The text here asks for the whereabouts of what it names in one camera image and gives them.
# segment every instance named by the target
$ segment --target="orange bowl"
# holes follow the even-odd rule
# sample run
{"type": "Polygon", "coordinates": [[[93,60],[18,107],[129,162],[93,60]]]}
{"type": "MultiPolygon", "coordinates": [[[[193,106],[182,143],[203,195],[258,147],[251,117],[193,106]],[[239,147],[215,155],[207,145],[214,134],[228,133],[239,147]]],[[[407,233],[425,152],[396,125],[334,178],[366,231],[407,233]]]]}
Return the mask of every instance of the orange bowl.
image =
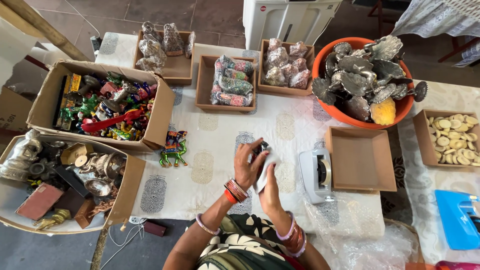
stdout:
{"type": "MultiPolygon", "coordinates": [[[[313,78],[320,77],[319,73],[320,71],[323,73],[325,72],[324,67],[320,68],[320,64],[324,63],[327,55],[332,52],[333,46],[337,43],[340,42],[348,42],[352,46],[353,49],[363,49],[363,45],[374,42],[373,40],[367,39],[367,38],[361,38],[361,37],[346,37],[346,38],[341,38],[337,39],[327,46],[323,47],[323,49],[317,54],[317,57],[315,58],[315,62],[313,62],[313,70],[312,70],[312,76],[313,78]]],[[[407,74],[407,78],[412,78],[412,75],[410,74],[410,71],[408,71],[407,66],[403,63],[403,61],[400,61],[400,66],[402,67],[403,71],[407,74]]],[[[413,83],[408,84],[408,88],[411,89],[413,88],[413,83]]],[[[341,112],[339,109],[337,109],[335,106],[330,106],[326,105],[323,103],[321,100],[318,100],[322,108],[330,114],[333,118],[337,119],[340,122],[347,123],[356,127],[361,127],[361,128],[366,128],[366,129],[382,129],[386,128],[389,126],[393,126],[400,122],[410,111],[410,108],[412,108],[413,105],[413,95],[408,95],[401,100],[396,100],[395,101],[395,120],[394,123],[391,125],[379,125],[375,123],[366,123],[362,121],[358,121],[354,118],[351,118],[350,116],[344,114],[341,112]]]]}

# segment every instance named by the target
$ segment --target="bamboo pole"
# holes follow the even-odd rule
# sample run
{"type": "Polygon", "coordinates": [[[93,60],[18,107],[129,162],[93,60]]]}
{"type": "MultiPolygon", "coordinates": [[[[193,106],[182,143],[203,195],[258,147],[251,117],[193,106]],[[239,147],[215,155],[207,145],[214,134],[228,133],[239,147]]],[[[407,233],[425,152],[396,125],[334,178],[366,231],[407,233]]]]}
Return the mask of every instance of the bamboo pole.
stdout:
{"type": "Polygon", "coordinates": [[[64,35],[50,25],[40,14],[30,7],[24,0],[0,0],[26,20],[33,27],[38,29],[53,45],[70,56],[73,60],[90,61],[75,45],[73,45],[64,35]]]}

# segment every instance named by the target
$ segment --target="purple bangle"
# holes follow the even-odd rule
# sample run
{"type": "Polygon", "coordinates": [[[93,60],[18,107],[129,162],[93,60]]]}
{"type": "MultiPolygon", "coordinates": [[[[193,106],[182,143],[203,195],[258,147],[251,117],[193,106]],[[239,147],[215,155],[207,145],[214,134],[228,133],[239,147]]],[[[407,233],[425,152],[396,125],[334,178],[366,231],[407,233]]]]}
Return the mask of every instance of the purple bangle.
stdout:
{"type": "Polygon", "coordinates": [[[295,258],[300,257],[300,255],[302,255],[303,252],[305,251],[305,247],[307,246],[307,235],[305,234],[304,230],[301,230],[301,232],[302,232],[302,235],[303,235],[303,246],[301,247],[299,252],[291,254],[292,257],[295,257],[295,258]]]}
{"type": "Polygon", "coordinates": [[[280,236],[280,235],[278,234],[278,232],[276,233],[277,237],[278,237],[280,240],[282,240],[282,241],[285,241],[285,240],[287,240],[287,239],[290,237],[290,235],[292,234],[292,230],[293,230],[293,224],[294,224],[294,222],[295,222],[295,219],[293,218],[293,213],[290,212],[290,211],[286,211],[286,212],[287,212],[287,214],[290,216],[290,218],[292,219],[292,225],[290,226],[290,231],[288,232],[288,234],[287,234],[286,236],[280,236]]]}
{"type": "Polygon", "coordinates": [[[202,214],[198,214],[198,215],[197,215],[197,218],[196,218],[196,219],[197,219],[198,225],[199,225],[203,230],[205,230],[207,233],[212,234],[212,235],[218,235],[218,234],[220,233],[220,228],[218,228],[218,230],[217,230],[216,232],[208,229],[208,228],[202,223],[202,221],[200,220],[200,217],[201,217],[201,216],[202,216],[202,214]]]}

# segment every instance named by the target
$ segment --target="cardboard box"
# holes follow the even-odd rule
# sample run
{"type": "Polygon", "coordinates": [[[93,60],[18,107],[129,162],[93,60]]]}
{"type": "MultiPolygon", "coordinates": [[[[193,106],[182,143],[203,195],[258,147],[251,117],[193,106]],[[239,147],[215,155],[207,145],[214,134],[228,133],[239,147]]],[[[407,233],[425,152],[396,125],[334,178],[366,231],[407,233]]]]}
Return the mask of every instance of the cardboard box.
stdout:
{"type": "MultiPolygon", "coordinates": [[[[432,141],[430,140],[430,133],[428,132],[427,120],[429,117],[450,117],[454,114],[468,115],[473,118],[478,119],[476,113],[474,112],[464,112],[464,111],[448,111],[448,110],[421,110],[415,117],[413,117],[413,125],[415,126],[415,133],[417,134],[417,140],[419,142],[421,160],[423,164],[430,166],[440,166],[440,167],[467,167],[467,168],[478,168],[477,166],[471,165],[456,165],[456,164],[441,164],[438,163],[437,157],[433,149],[432,141]]],[[[468,133],[475,133],[480,138],[480,125],[476,124],[471,129],[468,130],[468,133]]],[[[472,142],[473,146],[479,149],[479,141],[472,142]]]]}
{"type": "MultiPolygon", "coordinates": [[[[260,91],[265,91],[265,92],[271,92],[271,93],[279,93],[279,94],[285,94],[285,95],[295,95],[295,96],[308,96],[309,94],[312,93],[312,70],[313,70],[313,62],[315,61],[315,51],[314,47],[310,45],[306,45],[308,50],[305,56],[303,56],[307,60],[307,68],[310,70],[310,77],[308,78],[308,84],[307,84],[307,89],[295,89],[295,88],[288,88],[288,87],[280,87],[280,86],[269,86],[269,85],[264,85],[262,83],[261,78],[263,78],[268,70],[264,70],[263,64],[264,64],[264,58],[263,55],[268,51],[268,44],[270,40],[268,39],[263,39],[262,40],[262,50],[260,53],[260,71],[258,73],[258,77],[260,78],[258,80],[258,90],[260,91]]],[[[295,43],[288,43],[288,42],[283,42],[282,47],[287,49],[287,53],[290,53],[290,45],[295,45],[295,43]]]]}
{"type": "Polygon", "coordinates": [[[27,131],[28,113],[33,102],[2,86],[0,94],[0,128],[27,131]]]}
{"type": "MultiPolygon", "coordinates": [[[[23,141],[24,138],[24,135],[17,136],[11,141],[4,154],[0,157],[0,164],[3,164],[4,161],[12,155],[12,150],[15,145],[23,141]]],[[[76,138],[64,135],[41,135],[40,139],[46,142],[65,140],[80,143],[89,143],[94,146],[94,149],[96,151],[101,153],[112,153],[114,151],[122,153],[127,159],[127,164],[125,166],[123,181],[120,185],[119,193],[117,195],[117,199],[115,200],[113,208],[111,209],[107,220],[104,220],[102,214],[97,214],[94,216],[90,226],[88,226],[84,230],[80,228],[80,226],[74,219],[71,219],[65,221],[63,224],[53,226],[48,230],[35,231],[35,227],[32,226],[33,221],[31,219],[22,217],[15,213],[17,208],[24,202],[25,198],[27,197],[26,188],[28,186],[28,183],[0,178],[1,222],[17,229],[34,233],[72,234],[97,231],[118,223],[128,221],[128,219],[130,218],[130,214],[132,213],[135,197],[137,196],[138,187],[140,185],[140,180],[142,178],[142,174],[145,168],[145,160],[130,156],[105,144],[88,140],[85,137],[76,138]]]]}
{"type": "MultiPolygon", "coordinates": [[[[160,36],[163,37],[163,31],[158,31],[160,36]]],[[[188,42],[188,36],[191,32],[179,31],[180,37],[183,42],[188,42]]],[[[137,51],[135,52],[135,58],[133,61],[133,68],[139,69],[135,64],[141,59],[144,54],[138,48],[138,43],[144,38],[144,32],[138,31],[137,51]]],[[[167,62],[162,68],[163,78],[168,84],[171,85],[191,85],[193,75],[193,54],[195,52],[195,46],[192,49],[192,56],[187,59],[184,54],[179,56],[167,56],[167,62]]]]}
{"type": "Polygon", "coordinates": [[[334,188],[396,191],[386,130],[331,126],[325,145],[334,188]]]}
{"type": "Polygon", "coordinates": [[[160,77],[152,72],[92,62],[59,60],[53,64],[52,69],[47,74],[38,97],[30,110],[27,124],[29,127],[42,132],[95,140],[119,149],[152,151],[151,149],[159,149],[160,146],[165,145],[165,136],[167,135],[174,100],[175,93],[160,77]],[[132,83],[145,81],[150,85],[158,85],[149,125],[143,139],[140,141],[119,141],[112,138],[86,136],[52,129],[53,120],[57,117],[55,114],[56,104],[61,91],[63,77],[72,73],[79,75],[96,73],[99,77],[105,78],[107,71],[122,74],[132,83]]]}
{"type": "MultiPolygon", "coordinates": [[[[257,70],[253,70],[253,75],[248,81],[253,85],[253,99],[248,107],[236,107],[227,105],[213,105],[210,101],[212,86],[215,74],[215,61],[220,58],[219,55],[200,55],[198,65],[197,95],[195,97],[195,106],[203,110],[234,110],[234,111],[252,111],[255,109],[255,81],[257,70]]],[[[245,60],[257,63],[255,58],[232,57],[233,59],[245,60]]]]}

